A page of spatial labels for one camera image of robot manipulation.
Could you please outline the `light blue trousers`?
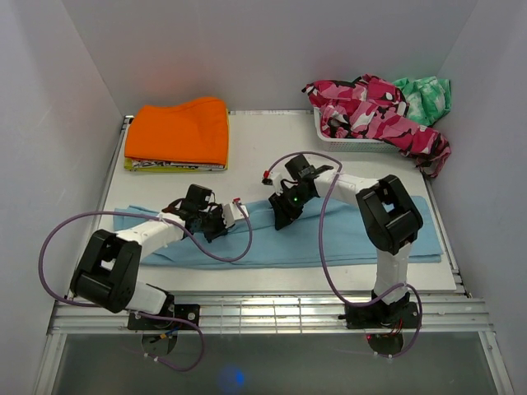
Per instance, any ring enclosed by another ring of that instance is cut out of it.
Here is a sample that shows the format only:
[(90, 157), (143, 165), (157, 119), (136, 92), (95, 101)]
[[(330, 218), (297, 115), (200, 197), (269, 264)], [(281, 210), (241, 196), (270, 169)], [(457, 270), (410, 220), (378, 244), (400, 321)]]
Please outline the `light blue trousers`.
[(153, 267), (185, 267), (226, 270), (230, 268), (304, 268), (318, 267), (318, 242), (324, 242), (324, 257), (329, 266), (374, 264), (375, 246), (367, 237), (360, 212), (353, 206), (316, 198), (308, 202), (301, 217), (282, 230), (274, 227), (274, 214), (266, 201), (251, 202), (248, 221), (242, 221), (228, 234), (208, 243), (202, 253), (189, 239), (169, 244), (142, 259)]

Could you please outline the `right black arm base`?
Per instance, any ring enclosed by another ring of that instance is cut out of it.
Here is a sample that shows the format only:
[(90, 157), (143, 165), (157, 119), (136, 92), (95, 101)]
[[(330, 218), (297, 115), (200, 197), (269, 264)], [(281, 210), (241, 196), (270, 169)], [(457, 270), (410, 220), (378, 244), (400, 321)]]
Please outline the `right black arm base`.
[(377, 309), (346, 307), (340, 319), (346, 321), (348, 329), (416, 329), (420, 314), (417, 304), (409, 302), (405, 306), (390, 311)]

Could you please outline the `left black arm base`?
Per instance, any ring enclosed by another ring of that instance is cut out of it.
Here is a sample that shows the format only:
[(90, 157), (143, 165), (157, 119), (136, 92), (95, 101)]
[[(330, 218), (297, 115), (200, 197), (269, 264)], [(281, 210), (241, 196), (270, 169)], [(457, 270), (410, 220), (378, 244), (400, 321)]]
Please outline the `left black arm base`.
[(127, 329), (134, 331), (169, 331), (192, 330), (193, 328), (187, 323), (181, 323), (180, 320), (191, 322), (193, 325), (199, 325), (201, 306), (199, 304), (173, 304), (169, 308), (161, 311), (164, 319), (144, 318), (136, 314), (128, 315)]

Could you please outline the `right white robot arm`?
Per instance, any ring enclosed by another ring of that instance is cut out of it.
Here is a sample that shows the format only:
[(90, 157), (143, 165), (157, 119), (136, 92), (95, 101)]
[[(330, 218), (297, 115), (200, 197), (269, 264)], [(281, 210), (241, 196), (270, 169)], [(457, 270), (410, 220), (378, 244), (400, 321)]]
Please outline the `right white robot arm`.
[(330, 199), (356, 207), (367, 238), (376, 248), (375, 284), (371, 301), (344, 303), (349, 309), (366, 309), (382, 327), (390, 327), (402, 316), (415, 290), (408, 284), (408, 259), (423, 219), (400, 179), (389, 174), (368, 179), (343, 172), (340, 161), (316, 167), (307, 160), (307, 152), (282, 157), (289, 176), (284, 178), (273, 168), (265, 170), (262, 183), (273, 187), (269, 198), (276, 230), (297, 220), (304, 205), (314, 198), (328, 206)]

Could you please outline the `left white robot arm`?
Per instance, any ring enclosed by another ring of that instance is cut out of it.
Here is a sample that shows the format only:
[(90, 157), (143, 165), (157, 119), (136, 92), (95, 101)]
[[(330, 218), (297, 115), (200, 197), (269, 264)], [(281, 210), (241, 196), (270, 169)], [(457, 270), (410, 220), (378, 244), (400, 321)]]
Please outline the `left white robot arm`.
[(211, 197), (211, 189), (192, 184), (153, 220), (115, 233), (96, 231), (72, 276), (71, 292), (112, 313), (140, 311), (155, 328), (169, 327), (175, 310), (167, 304), (168, 293), (138, 280), (140, 262), (187, 234), (200, 232), (207, 242), (226, 235), (235, 224), (235, 206)]

